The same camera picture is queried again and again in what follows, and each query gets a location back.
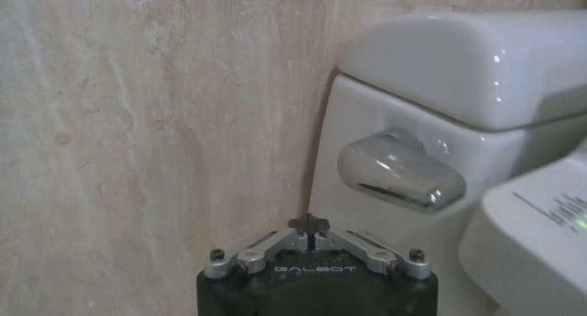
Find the white toilet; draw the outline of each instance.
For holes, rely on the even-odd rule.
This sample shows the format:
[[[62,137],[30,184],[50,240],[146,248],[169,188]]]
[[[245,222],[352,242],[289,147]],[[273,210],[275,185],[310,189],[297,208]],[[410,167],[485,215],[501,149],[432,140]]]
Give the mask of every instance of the white toilet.
[[[587,13],[404,16],[340,68],[310,212],[426,251],[441,316],[492,315],[457,247],[482,193],[586,136]]]

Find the chrome flush lever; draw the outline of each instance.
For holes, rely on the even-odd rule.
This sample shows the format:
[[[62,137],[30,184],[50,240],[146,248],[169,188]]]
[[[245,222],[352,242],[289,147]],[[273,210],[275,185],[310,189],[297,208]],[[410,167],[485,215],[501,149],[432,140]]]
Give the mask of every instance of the chrome flush lever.
[[[429,157],[421,141],[401,128],[349,144],[338,167],[349,187],[420,211],[441,210],[466,194],[461,173]]]

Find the marble wall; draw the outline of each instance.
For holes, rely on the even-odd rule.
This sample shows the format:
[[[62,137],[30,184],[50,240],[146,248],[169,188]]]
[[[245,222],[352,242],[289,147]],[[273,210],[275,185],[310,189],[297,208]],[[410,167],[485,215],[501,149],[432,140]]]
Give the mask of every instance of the marble wall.
[[[0,0],[0,315],[194,315],[207,250],[307,204],[337,54],[424,10],[584,0]]]

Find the screw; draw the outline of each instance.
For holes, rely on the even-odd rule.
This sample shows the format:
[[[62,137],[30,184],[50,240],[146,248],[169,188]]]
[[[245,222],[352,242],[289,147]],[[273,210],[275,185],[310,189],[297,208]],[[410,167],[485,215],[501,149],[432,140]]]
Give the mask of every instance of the screw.
[[[410,261],[413,262],[424,262],[425,261],[425,251],[421,249],[410,250]]]
[[[225,259],[225,250],[223,249],[214,249],[210,251],[210,260],[211,261],[221,261]]]

